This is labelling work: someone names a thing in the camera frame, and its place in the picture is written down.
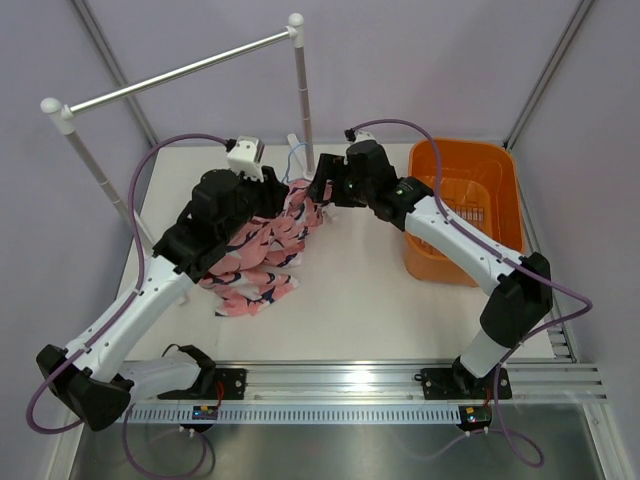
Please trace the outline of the light blue wire hanger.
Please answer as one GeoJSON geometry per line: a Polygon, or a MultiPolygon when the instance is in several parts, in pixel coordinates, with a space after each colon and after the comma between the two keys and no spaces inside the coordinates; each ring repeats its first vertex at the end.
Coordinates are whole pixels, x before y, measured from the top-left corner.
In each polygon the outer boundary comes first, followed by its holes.
{"type": "Polygon", "coordinates": [[[293,146],[290,147],[288,155],[287,155],[287,163],[286,163],[286,168],[285,168],[285,172],[284,175],[282,176],[282,181],[285,184],[290,184],[294,181],[297,180],[301,180],[301,179],[305,179],[305,167],[306,167],[306,161],[305,160],[300,160],[297,156],[297,153],[299,150],[301,149],[305,149],[308,146],[308,144],[306,142],[298,142],[296,144],[294,144],[293,146]],[[301,177],[297,177],[292,179],[291,178],[291,173],[292,173],[292,164],[293,164],[293,158],[296,158],[296,162],[299,164],[301,170],[302,170],[302,175],[301,177]]]}

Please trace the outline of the pink patterned shorts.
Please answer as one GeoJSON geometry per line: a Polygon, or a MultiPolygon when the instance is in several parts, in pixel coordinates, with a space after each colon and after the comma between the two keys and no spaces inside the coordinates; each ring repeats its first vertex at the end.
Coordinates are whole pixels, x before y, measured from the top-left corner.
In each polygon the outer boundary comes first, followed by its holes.
{"type": "Polygon", "coordinates": [[[250,220],[199,282],[219,299],[215,316],[255,316],[298,288],[285,271],[301,263],[307,238],[323,225],[328,206],[326,200],[312,201],[308,187],[307,180],[291,182],[281,214],[250,220]]]}

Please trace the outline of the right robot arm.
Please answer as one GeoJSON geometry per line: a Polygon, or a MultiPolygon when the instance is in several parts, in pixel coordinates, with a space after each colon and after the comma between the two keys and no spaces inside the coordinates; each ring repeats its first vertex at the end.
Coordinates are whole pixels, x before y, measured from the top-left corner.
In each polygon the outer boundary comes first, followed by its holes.
{"type": "Polygon", "coordinates": [[[479,332],[451,367],[423,372],[422,383],[459,399],[498,398],[500,364],[552,308],[549,261],[494,242],[445,206],[427,184],[398,176],[375,140],[353,143],[343,155],[321,154],[308,195],[316,203],[369,208],[475,281],[488,297],[479,332]]]}

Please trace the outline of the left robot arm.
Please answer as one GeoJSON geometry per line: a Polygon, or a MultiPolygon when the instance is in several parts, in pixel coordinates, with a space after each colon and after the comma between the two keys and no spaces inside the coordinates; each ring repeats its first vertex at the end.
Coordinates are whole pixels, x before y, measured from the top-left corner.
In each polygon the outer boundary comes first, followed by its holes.
{"type": "Polygon", "coordinates": [[[134,403],[177,393],[200,399],[216,390],[216,363],[198,348],[128,361],[141,337],[220,262],[232,238],[255,217],[274,219],[289,188],[270,166],[256,179],[230,169],[206,172],[174,225],[139,258],[136,282],[65,347],[45,346],[36,363],[45,385],[93,431],[115,423],[134,403]]]}

